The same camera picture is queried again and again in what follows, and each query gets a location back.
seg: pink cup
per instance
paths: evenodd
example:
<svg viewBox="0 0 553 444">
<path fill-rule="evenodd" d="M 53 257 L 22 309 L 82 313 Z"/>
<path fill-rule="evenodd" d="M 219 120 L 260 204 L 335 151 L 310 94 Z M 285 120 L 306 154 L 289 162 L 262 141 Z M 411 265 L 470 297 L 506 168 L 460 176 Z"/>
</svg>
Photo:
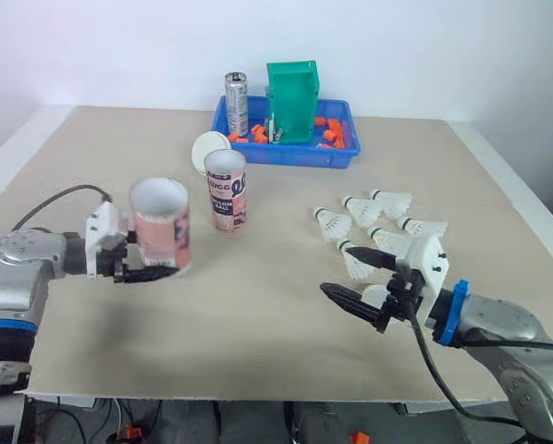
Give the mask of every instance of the pink cup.
<svg viewBox="0 0 553 444">
<path fill-rule="evenodd" d="M 188 268 L 192 251 L 186 188 L 173 179 L 143 179 L 132 187 L 130 201 L 145 266 Z"/>
</svg>

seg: cylindrical container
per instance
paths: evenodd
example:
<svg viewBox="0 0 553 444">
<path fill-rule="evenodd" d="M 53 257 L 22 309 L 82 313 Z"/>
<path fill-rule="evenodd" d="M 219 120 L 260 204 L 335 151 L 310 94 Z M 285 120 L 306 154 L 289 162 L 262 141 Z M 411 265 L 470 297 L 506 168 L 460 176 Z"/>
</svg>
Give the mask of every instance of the cylindrical container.
<svg viewBox="0 0 553 444">
<path fill-rule="evenodd" d="M 233 232 L 246 222 L 246 158 L 235 150 L 217 150 L 204 158 L 213 218 L 221 231 Z"/>
<path fill-rule="evenodd" d="M 225 97 L 229 133 L 248 134 L 248 81 L 243 72 L 225 75 Z"/>
<path fill-rule="evenodd" d="M 186 188 L 173 179 L 143 179 L 132 187 L 130 202 L 145 266 L 185 270 L 192 259 Z"/>
</svg>

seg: table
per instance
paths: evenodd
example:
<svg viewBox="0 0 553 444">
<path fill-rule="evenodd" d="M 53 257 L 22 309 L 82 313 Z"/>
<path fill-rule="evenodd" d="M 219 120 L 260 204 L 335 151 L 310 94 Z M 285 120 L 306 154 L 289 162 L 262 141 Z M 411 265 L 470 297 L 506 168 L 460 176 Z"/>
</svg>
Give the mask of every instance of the table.
<svg viewBox="0 0 553 444">
<path fill-rule="evenodd" d="M 66 277 L 50 297 L 31 363 L 30 393 L 135 398 L 441 400 L 412 331 L 385 335 L 341 311 L 321 282 L 350 282 L 311 209 L 342 211 L 346 194 L 411 191 L 410 215 L 449 222 L 446 288 L 531 310 L 553 338 L 553 258 L 497 183 L 444 121 L 356 118 L 363 152 L 345 170 L 249 165 L 249 220 L 217 232 L 203 177 L 190 164 L 211 114 L 77 107 L 0 195 L 0 237 L 56 191 L 79 183 L 128 207 L 137 179 L 172 177 L 190 193 L 194 260 L 184 277 L 139 285 Z M 83 231 L 99 197 L 77 192 L 32 226 Z M 366 243 L 364 230 L 350 238 Z M 370 282 L 384 282 L 384 272 Z M 504 396 L 465 352 L 432 345 L 462 400 Z"/>
</svg>

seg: white shuttlecock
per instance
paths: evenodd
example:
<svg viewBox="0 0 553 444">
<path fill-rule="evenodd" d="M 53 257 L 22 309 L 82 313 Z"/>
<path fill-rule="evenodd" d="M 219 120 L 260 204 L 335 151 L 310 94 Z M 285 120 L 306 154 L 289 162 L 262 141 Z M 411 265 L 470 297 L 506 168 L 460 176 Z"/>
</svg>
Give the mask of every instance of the white shuttlecock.
<svg viewBox="0 0 553 444">
<path fill-rule="evenodd" d="M 383 206 L 384 213 L 392 220 L 396 220 L 406 214 L 412 202 L 409 192 L 383 192 L 375 189 L 369 197 Z"/>
<path fill-rule="evenodd" d="M 381 215 L 381 203 L 370 199 L 357 199 L 352 196 L 342 198 L 342 206 L 344 206 L 359 227 L 369 227 Z"/>
<path fill-rule="evenodd" d="M 337 243 L 337 248 L 342 253 L 350 278 L 354 280 L 368 278 L 375 271 L 375 268 L 346 253 L 345 250 L 350 247 L 356 247 L 356 245 L 348 239 L 340 240 Z"/>
<path fill-rule="evenodd" d="M 428 222 L 426 220 L 401 217 L 398 219 L 398 227 L 407 231 L 414 238 L 419 236 L 442 238 L 447 230 L 447 222 Z"/>
<path fill-rule="evenodd" d="M 406 256 L 413 240 L 411 236 L 385 231 L 380 227 L 369 228 L 367 237 L 377 244 L 379 250 L 394 254 L 397 257 Z"/>
<path fill-rule="evenodd" d="M 344 238 L 352 227 L 352 219 L 349 215 L 333 213 L 319 207 L 313 210 L 313 216 L 317 219 L 322 229 L 322 236 L 326 242 L 336 242 Z"/>
<path fill-rule="evenodd" d="M 370 285 L 365 290 L 363 290 L 361 302 L 368 303 L 372 307 L 381 309 L 387 299 L 388 294 L 389 291 L 385 286 Z M 396 324 L 397 322 L 399 322 L 399 320 L 393 317 L 389 319 L 389 324 Z"/>
</svg>

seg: blue plastic tray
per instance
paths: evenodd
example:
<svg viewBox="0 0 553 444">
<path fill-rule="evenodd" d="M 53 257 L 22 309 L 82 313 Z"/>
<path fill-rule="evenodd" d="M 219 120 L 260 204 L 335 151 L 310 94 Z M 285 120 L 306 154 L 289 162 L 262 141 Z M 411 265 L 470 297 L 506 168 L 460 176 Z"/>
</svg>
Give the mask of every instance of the blue plastic tray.
<svg viewBox="0 0 553 444">
<path fill-rule="evenodd" d="M 264 124 L 268 117 L 268 100 L 262 96 L 248 97 L 248 119 L 249 129 L 256 124 Z M 337 150 L 333 148 L 317 148 L 315 145 L 321 142 L 328 143 L 322 139 L 322 133 L 326 127 L 315 127 L 310 143 L 296 145 L 282 145 L 277 143 L 238 143 L 232 142 L 233 149 L 238 150 L 246 156 L 246 161 L 253 164 L 277 164 L 294 165 L 298 167 L 325 167 L 325 168 L 346 168 L 350 160 L 361 152 L 361 145 L 357 137 L 357 131 L 352 122 L 349 104 L 343 100 L 318 100 L 317 116 L 326 118 L 337 118 L 342 124 L 345 148 Z M 229 134 L 227 129 L 227 110 L 225 95 L 219 100 L 215 110 L 212 131 L 219 131 Z"/>
</svg>

